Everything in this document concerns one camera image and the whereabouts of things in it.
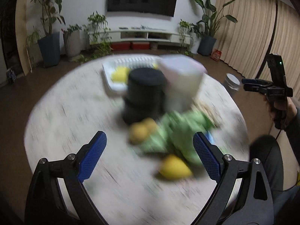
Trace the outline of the person's right hand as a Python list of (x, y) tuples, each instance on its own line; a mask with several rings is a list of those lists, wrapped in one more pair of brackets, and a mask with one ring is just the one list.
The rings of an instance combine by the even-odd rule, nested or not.
[(283, 125), (285, 128), (289, 125), (292, 119), (297, 115), (297, 108), (290, 97), (287, 97), (286, 100), (283, 102), (270, 103), (266, 95), (264, 95), (263, 100), (266, 103), (270, 119), (273, 122), (275, 122), (275, 118), (277, 118), (277, 113), (278, 113), (277, 111), (273, 110), (273, 108), (278, 109), (280, 111), (285, 111), (286, 118), (284, 120), (284, 125)]

